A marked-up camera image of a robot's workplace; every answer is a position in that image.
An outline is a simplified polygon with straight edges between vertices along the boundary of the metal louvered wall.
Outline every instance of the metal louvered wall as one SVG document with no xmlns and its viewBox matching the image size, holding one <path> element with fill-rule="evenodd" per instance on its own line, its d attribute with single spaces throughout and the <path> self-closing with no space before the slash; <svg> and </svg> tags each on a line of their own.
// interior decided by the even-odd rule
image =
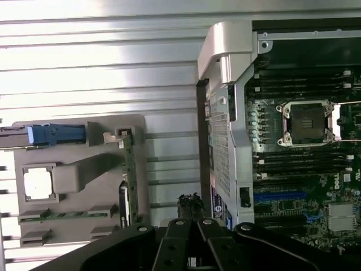
<svg viewBox="0 0 361 271">
<path fill-rule="evenodd" d="M 196 59 L 224 20 L 359 16 L 361 2 L 287 0 L 0 1 L 0 118 L 141 113 L 152 222 L 200 192 Z M 6 269 L 29 270 L 80 244 L 19 248 L 12 153 L 0 154 Z"/>
</svg>

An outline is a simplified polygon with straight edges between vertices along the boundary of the blue pcie slot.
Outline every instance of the blue pcie slot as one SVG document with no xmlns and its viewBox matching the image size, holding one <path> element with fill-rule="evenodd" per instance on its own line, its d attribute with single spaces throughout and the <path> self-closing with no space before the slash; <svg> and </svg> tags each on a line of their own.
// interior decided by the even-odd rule
<svg viewBox="0 0 361 271">
<path fill-rule="evenodd" d="M 269 200 L 287 200 L 287 199 L 305 199 L 306 192 L 279 192 L 279 193 L 260 193 L 254 194 L 253 198 L 256 202 L 266 202 Z"/>
</svg>

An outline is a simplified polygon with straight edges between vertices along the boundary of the cpu socket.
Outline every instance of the cpu socket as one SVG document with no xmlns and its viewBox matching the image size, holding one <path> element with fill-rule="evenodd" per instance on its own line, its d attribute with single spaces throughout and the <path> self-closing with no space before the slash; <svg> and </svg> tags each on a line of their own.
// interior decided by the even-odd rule
<svg viewBox="0 0 361 271">
<path fill-rule="evenodd" d="M 283 147 L 316 147 L 334 141 L 332 112 L 328 100 L 288 102 L 276 107 L 282 114 L 283 136 L 277 141 Z"/>
</svg>

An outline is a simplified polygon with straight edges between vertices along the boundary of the green circuit board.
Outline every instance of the green circuit board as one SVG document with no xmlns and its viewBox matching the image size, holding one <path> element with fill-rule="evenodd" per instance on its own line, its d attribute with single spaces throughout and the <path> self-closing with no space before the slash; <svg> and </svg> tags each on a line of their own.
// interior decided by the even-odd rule
<svg viewBox="0 0 361 271">
<path fill-rule="evenodd" d="M 257 71 L 245 90 L 256 223 L 361 247 L 361 68 Z"/>
</svg>

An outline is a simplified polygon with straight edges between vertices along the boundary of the metal grille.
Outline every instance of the metal grille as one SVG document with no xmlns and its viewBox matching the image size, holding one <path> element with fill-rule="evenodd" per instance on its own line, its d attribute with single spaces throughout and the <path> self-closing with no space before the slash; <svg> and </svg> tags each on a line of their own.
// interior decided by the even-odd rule
<svg viewBox="0 0 361 271">
<path fill-rule="evenodd" d="M 222 190 L 231 196 L 230 166 L 228 157 L 228 117 L 226 113 L 217 112 L 217 103 L 212 103 L 212 133 L 214 148 L 214 171 Z"/>
</svg>

